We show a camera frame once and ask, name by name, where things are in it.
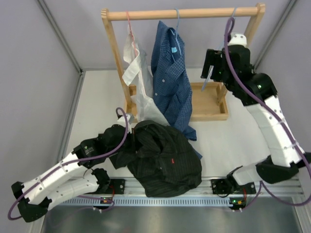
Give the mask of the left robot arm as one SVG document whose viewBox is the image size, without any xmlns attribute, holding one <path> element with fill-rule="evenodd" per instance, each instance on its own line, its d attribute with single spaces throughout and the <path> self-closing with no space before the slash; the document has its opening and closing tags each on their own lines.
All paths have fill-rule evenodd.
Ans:
<svg viewBox="0 0 311 233">
<path fill-rule="evenodd" d="M 103 194 L 110 188 L 106 170 L 96 166 L 106 158 L 135 147 L 134 128 L 115 124 L 85 139 L 64 159 L 28 182 L 15 182 L 12 192 L 17 200 L 20 218 L 33 222 L 71 198 L 84 194 Z"/>
</svg>

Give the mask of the light blue hanger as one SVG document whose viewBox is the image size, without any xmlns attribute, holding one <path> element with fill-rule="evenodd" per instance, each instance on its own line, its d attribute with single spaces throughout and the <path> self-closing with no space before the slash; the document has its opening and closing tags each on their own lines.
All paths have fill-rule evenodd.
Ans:
<svg viewBox="0 0 311 233">
<path fill-rule="evenodd" d="M 237 7 L 234 8 L 234 11 L 233 11 L 231 17 L 235 18 L 235 12 L 236 12 L 236 10 L 237 10 Z M 210 79 L 210 77 L 211 77 L 211 75 L 212 75 L 213 68 L 214 68 L 214 66 L 210 66 L 210 67 L 209 67 L 208 74 L 207 74 L 207 78 L 206 78 L 206 80 L 204 81 L 204 84 L 203 84 L 203 86 L 202 86 L 202 88 L 201 88 L 201 91 L 202 91 L 202 92 L 204 91 L 204 89 L 205 89 L 205 87 L 206 87 L 206 85 L 207 85 L 207 83 L 208 83 L 208 81 L 209 81 L 209 79 Z"/>
</svg>

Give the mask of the black striped shirt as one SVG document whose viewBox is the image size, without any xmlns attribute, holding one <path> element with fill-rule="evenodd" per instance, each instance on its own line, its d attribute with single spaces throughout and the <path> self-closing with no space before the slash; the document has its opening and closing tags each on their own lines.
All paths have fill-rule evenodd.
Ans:
<svg viewBox="0 0 311 233">
<path fill-rule="evenodd" d="M 138 150 L 121 148 L 110 161 L 115 169 L 127 167 L 147 197 L 175 197 L 201 184 L 201 161 L 179 130 L 151 120 L 139 122 L 134 130 Z"/>
</svg>

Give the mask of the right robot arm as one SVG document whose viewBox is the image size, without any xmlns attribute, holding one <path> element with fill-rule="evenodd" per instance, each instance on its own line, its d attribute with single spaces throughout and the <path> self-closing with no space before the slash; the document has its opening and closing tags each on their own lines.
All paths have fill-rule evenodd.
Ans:
<svg viewBox="0 0 311 233">
<path fill-rule="evenodd" d="M 222 50 L 208 49 L 202 78 L 207 78 L 210 67 L 211 79 L 222 82 L 252 115 L 270 152 L 260 162 L 231 171 L 226 181 L 230 192 L 237 193 L 252 182 L 288 180 L 311 163 L 311 154 L 303 151 L 289 129 L 271 78 L 253 71 L 248 48 L 231 45 Z"/>
</svg>

